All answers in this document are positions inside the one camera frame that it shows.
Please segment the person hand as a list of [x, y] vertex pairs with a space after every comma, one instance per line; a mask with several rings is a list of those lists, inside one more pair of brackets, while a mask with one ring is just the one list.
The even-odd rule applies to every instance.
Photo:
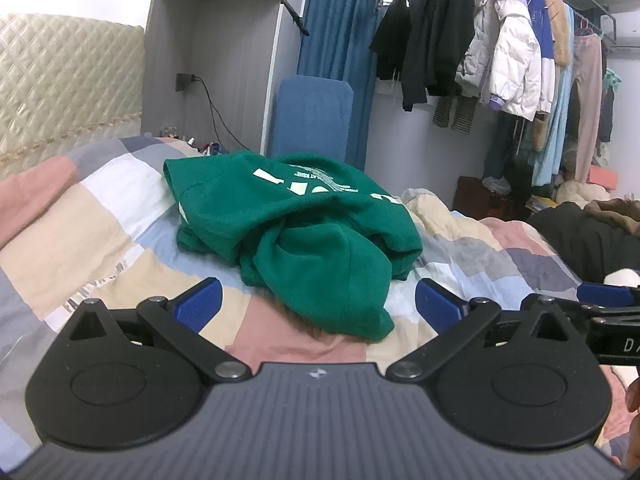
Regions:
[[634, 419], [629, 426], [628, 448], [625, 455], [625, 467], [635, 470], [640, 464], [640, 378], [635, 379], [626, 391], [625, 402], [629, 413], [634, 414]]

